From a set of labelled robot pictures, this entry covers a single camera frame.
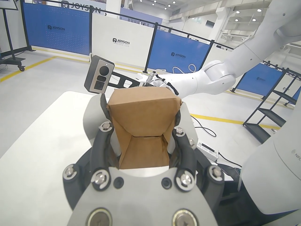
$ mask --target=cable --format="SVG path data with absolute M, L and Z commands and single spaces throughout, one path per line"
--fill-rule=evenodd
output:
M 240 167 L 242 167 L 241 165 L 238 165 L 237 163 L 235 163 L 235 162 L 232 162 L 232 161 L 230 161 L 230 160 L 228 160 L 228 159 L 226 159 L 220 152 L 218 152 L 218 154 L 219 155 L 221 155 L 221 157 L 223 157 L 226 161 L 228 161 L 228 162 L 230 162 L 230 163 L 232 163 L 232 164 L 234 164 L 234 165 L 237 165 L 237 166 L 240 166 Z
M 200 123 L 195 117 L 193 117 L 192 115 L 190 115 L 190 116 L 191 116 L 193 119 L 195 119 L 195 120 L 199 123 L 199 125 L 200 125 L 200 127 L 195 127 L 195 128 L 202 128 L 202 129 L 204 129 L 204 131 L 205 131 L 207 134 L 211 135 L 212 137 L 216 137 L 216 133 L 215 133 L 213 130 L 211 130 L 211 129 L 207 128 L 207 127 L 203 127 L 203 126 L 201 125 L 201 123 Z

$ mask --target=caster wheel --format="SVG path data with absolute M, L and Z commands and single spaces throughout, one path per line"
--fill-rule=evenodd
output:
M 24 66 L 18 65 L 18 68 L 19 68 L 20 71 L 25 71 Z

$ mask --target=blue partition panel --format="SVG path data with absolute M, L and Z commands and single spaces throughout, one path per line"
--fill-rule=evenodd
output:
M 260 63 L 245 74 L 237 89 L 265 96 L 277 82 L 281 74 L 281 71 Z
M 300 86 L 300 88 L 296 91 L 295 95 L 293 95 L 293 98 L 294 98 L 295 100 L 298 100 L 299 95 L 300 95 L 300 90 L 301 90 L 301 86 Z
M 89 13 L 24 3 L 30 45 L 89 55 Z
M 157 30 L 148 68 L 170 73 L 198 71 L 209 45 L 169 32 Z

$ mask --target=brown cardboard box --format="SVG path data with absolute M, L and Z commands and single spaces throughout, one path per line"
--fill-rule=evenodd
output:
M 107 107 L 122 151 L 120 169 L 169 165 L 167 145 L 181 104 L 166 87 L 114 90 Z

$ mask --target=white table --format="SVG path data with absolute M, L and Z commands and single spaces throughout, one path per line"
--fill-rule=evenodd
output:
M 92 95 L 66 92 L 0 159 L 0 225 L 66 226 L 72 210 L 62 172 L 91 147 L 83 115 Z M 124 170 L 140 177 L 168 167 Z

